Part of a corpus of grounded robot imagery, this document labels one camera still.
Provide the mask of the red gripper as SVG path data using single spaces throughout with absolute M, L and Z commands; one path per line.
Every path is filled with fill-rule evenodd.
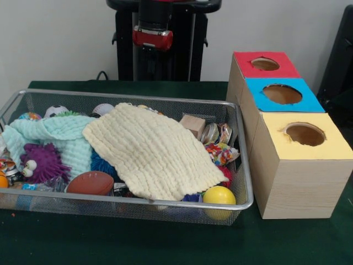
M 159 52 L 159 68 L 164 72 L 167 65 L 167 53 L 173 43 L 173 32 L 170 30 L 156 31 L 147 30 L 139 27 L 134 27 L 132 32 L 132 40 L 136 46 L 147 46 L 161 50 Z M 142 48 L 142 68 L 149 69 L 149 48 Z

